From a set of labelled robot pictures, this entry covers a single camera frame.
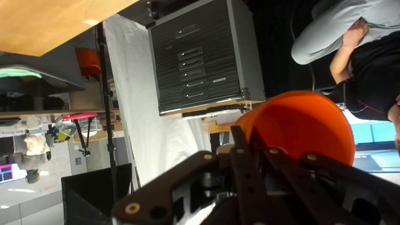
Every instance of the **bolt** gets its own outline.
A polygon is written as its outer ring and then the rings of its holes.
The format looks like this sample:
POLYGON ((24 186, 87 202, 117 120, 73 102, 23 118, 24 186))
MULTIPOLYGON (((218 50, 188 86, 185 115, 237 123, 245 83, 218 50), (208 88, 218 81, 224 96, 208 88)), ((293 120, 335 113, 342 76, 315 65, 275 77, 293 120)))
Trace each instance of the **bolt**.
POLYGON ((312 160, 312 161, 315 161, 318 158, 318 156, 314 155, 314 153, 310 153, 310 155, 308 155, 308 158, 312 160))
POLYGON ((134 213, 138 213, 139 211, 140 211, 140 205, 137 202, 128 203, 125 207, 125 212, 128 215, 134 215, 134 213))
POLYGON ((278 148, 270 148, 270 153, 277 155, 277 153, 279 153, 279 150, 278 148))
POLYGON ((210 158, 213 158, 213 155, 212 153, 207 153, 207 155, 204 155, 203 156, 205 160, 210 160, 210 158))

